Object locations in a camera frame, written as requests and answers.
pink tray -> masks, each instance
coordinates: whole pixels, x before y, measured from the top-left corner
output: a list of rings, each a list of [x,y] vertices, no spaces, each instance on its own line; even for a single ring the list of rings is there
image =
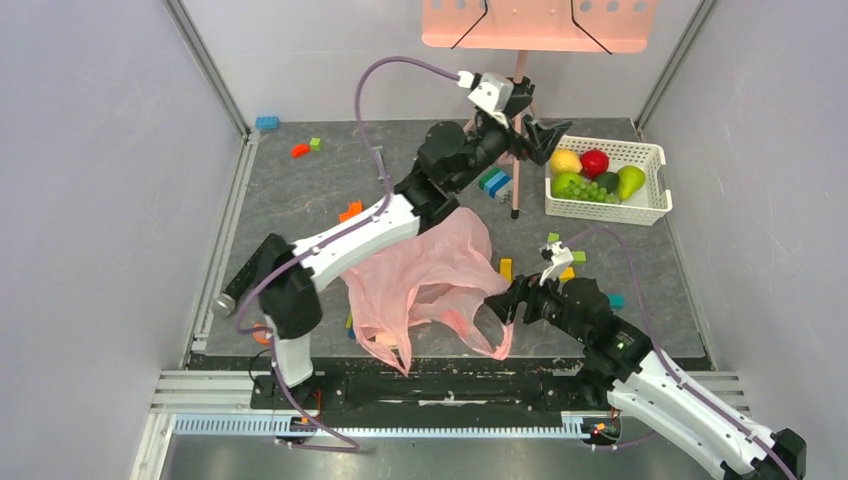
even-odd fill
[[[464,48],[602,52],[571,21],[571,0],[488,0],[489,13],[460,42]],[[648,45],[658,0],[574,0],[574,17],[615,53]],[[421,39],[452,47],[483,14],[483,0],[422,0]]]

plastic basket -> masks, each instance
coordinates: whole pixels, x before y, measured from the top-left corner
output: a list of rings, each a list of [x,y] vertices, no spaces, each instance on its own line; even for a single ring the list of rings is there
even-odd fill
[[[574,19],[615,53],[645,49],[658,0],[489,0],[460,48],[601,52]],[[483,14],[482,0],[422,0],[421,39],[451,47]]]
[[[545,166],[545,213],[547,215],[653,225],[671,211],[671,191],[660,190],[657,178],[660,167],[665,165],[665,154],[659,145],[563,136],[557,148],[567,148],[578,155],[597,148],[609,156],[611,172],[617,172],[625,165],[641,168],[645,172],[645,185],[619,205],[561,200],[551,196],[552,176],[550,163],[548,163]]]

wall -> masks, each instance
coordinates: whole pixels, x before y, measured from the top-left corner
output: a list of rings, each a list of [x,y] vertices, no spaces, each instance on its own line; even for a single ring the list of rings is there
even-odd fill
[[[162,3],[0,6],[0,478],[127,478],[238,138]]]
[[[719,364],[846,478],[848,4],[721,2],[648,125]]]
[[[390,55],[421,58],[450,71],[511,75],[515,69],[512,51],[425,46],[421,0],[185,3],[249,122],[269,114],[287,121],[351,120],[359,77]],[[638,115],[697,5],[698,0],[660,0],[649,46],[639,54],[532,52],[527,75],[538,85],[540,113]],[[370,119],[463,118],[470,110],[455,85],[412,66],[381,68],[363,94],[363,113]]]

white basket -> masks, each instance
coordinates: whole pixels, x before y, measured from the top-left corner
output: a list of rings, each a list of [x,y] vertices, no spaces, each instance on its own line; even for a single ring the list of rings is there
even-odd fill
[[[545,213],[547,215],[653,225],[671,211],[671,191],[660,191],[660,184],[657,181],[660,167],[665,165],[665,154],[659,145],[563,135],[557,148],[566,148],[578,155],[597,148],[609,156],[610,172],[617,172],[625,165],[635,165],[645,172],[645,185],[620,205],[561,200],[551,196],[551,167],[548,162],[545,166]]]

red apple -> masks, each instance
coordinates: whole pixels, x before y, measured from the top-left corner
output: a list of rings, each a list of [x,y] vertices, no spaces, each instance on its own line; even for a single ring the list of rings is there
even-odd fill
[[[580,163],[583,165],[583,175],[589,178],[595,178],[607,171],[607,168],[609,168],[609,157],[606,153],[593,149],[580,157]]]

